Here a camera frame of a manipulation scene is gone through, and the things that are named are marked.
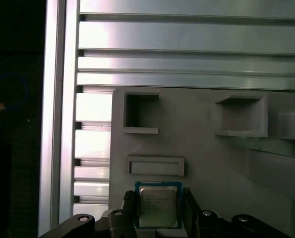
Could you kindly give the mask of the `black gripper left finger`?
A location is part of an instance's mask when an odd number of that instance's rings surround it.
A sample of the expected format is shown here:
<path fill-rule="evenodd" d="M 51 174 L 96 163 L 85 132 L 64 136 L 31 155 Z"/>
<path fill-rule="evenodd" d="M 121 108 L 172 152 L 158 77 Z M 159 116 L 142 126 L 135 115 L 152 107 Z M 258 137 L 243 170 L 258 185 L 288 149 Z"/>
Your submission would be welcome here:
<path fill-rule="evenodd" d="M 136 238 L 134 227 L 139 196 L 129 190 L 120 209 L 108 210 L 95 220 L 89 214 L 77 214 L 41 235 L 43 238 Z"/>

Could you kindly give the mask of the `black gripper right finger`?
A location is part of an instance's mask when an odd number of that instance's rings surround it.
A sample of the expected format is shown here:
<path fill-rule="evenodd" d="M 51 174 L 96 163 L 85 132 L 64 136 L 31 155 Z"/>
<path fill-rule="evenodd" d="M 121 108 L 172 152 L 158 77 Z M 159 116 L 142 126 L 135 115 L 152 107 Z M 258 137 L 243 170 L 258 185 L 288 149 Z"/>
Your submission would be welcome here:
<path fill-rule="evenodd" d="M 239 214 L 226 221 L 211 210 L 203 210 L 190 188 L 182 191 L 182 221 L 189 238 L 289 238 L 261 220 Z"/>

